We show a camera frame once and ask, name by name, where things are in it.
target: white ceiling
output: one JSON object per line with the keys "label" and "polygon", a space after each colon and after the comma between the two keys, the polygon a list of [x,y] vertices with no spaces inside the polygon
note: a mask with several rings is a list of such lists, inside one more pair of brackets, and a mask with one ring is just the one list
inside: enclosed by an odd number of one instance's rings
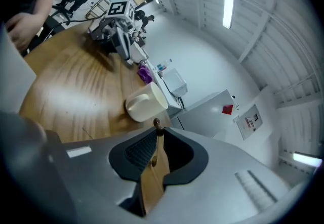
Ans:
{"label": "white ceiling", "polygon": [[324,111],[322,29],[308,0],[234,0],[232,27],[222,26],[224,0],[159,0],[222,42],[259,89],[278,104],[283,151],[319,154]]}

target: cable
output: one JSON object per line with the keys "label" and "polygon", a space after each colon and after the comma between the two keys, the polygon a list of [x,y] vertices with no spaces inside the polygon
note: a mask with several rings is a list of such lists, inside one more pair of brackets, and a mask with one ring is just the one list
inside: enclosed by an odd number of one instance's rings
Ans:
{"label": "cable", "polygon": [[46,38],[44,39],[44,41],[46,41],[46,40],[49,38],[49,36],[51,35],[51,33],[53,32],[53,30],[54,30],[56,27],[60,26],[61,24],[65,24],[65,23],[69,23],[69,22],[70,22],[70,23],[72,23],[72,22],[79,22],[79,23],[81,23],[81,22],[87,22],[87,21],[91,21],[91,20],[96,20],[96,19],[99,19],[99,18],[103,17],[106,13],[107,13],[107,11],[104,12],[101,16],[98,16],[98,17],[95,17],[95,18],[91,18],[91,19],[84,19],[84,20],[70,20],[70,21],[64,21],[64,22],[58,23],[57,25],[55,25],[55,26],[53,27],[53,29],[50,31],[50,33],[46,36]]}

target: purple object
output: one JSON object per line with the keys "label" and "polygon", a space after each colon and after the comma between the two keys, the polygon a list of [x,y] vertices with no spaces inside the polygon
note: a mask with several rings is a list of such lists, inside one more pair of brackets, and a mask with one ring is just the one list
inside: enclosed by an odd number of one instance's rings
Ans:
{"label": "purple object", "polygon": [[150,84],[153,81],[150,70],[144,65],[139,66],[137,74],[140,76],[141,80],[143,80],[145,84]]}

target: mug handle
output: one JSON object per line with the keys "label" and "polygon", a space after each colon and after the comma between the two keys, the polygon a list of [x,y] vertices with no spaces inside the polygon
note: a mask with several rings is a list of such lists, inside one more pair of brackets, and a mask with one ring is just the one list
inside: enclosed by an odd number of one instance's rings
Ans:
{"label": "mug handle", "polygon": [[128,102],[128,104],[126,105],[126,108],[128,108],[128,110],[131,111],[136,103],[140,103],[140,102],[143,102],[143,101],[146,101],[146,100],[148,100],[148,95],[147,94],[141,94],[141,95],[135,97],[134,99],[130,100]]}

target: water bottle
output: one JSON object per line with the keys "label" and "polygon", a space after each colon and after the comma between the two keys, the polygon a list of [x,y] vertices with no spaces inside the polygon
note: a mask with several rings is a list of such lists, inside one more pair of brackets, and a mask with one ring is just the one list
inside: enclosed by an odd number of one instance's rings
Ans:
{"label": "water bottle", "polygon": [[167,66],[172,62],[172,59],[165,60],[157,65],[158,72],[161,72],[167,68]]}

